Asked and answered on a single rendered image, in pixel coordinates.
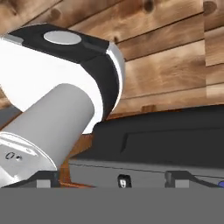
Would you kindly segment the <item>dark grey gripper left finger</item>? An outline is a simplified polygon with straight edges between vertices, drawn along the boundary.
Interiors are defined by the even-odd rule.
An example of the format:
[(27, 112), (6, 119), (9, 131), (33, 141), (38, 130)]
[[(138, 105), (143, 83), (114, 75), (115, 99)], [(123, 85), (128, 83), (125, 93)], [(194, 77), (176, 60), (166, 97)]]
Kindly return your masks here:
[(59, 188), (60, 173), (58, 171), (38, 171), (26, 180), (7, 185), (6, 188)]

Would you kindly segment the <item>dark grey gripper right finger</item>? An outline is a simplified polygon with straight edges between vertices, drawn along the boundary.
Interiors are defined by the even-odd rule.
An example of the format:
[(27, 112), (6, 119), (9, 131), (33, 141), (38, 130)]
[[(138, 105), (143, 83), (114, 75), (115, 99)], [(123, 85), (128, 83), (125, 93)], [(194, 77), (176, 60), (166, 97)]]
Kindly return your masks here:
[(206, 180), (196, 178), (189, 171), (167, 171), (164, 174), (167, 188), (222, 188), (218, 182), (212, 183)]

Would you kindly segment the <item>black flat block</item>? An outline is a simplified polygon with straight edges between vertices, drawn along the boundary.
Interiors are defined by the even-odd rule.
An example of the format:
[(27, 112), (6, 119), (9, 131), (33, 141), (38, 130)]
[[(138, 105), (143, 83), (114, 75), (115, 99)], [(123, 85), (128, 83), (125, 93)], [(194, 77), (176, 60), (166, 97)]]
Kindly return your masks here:
[(99, 122), (79, 160), (224, 169), (224, 105)]

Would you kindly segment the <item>grey flat panel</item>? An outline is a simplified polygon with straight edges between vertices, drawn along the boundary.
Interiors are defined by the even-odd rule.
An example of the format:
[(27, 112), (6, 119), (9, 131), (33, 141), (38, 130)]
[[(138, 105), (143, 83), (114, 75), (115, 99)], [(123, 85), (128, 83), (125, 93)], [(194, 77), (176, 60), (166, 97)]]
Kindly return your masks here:
[(188, 171), (198, 179), (212, 183), (224, 180), (224, 169), (190, 168), (161, 164), (125, 164), (118, 162), (71, 159), (70, 177), (74, 183), (96, 187), (119, 187), (117, 177), (130, 175), (131, 188), (167, 188), (167, 171)]

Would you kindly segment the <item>small black box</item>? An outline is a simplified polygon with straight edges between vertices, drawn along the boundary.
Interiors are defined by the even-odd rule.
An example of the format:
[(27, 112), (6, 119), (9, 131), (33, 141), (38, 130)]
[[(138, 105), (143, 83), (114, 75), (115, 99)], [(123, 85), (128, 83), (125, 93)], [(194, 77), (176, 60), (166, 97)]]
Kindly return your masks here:
[(117, 181), (118, 181), (118, 186), (120, 188), (131, 188), (132, 187), (130, 175), (120, 174), (117, 177)]

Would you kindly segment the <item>white and black round thing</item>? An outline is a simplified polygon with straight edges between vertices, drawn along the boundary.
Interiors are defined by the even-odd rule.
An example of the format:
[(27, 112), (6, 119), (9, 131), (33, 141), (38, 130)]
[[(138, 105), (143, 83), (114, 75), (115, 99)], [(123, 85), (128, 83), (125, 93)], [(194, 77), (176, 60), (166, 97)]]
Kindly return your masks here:
[(125, 62), (106, 39), (52, 24), (0, 36), (0, 88), (20, 115), (0, 129), (0, 188), (58, 171), (121, 99)]

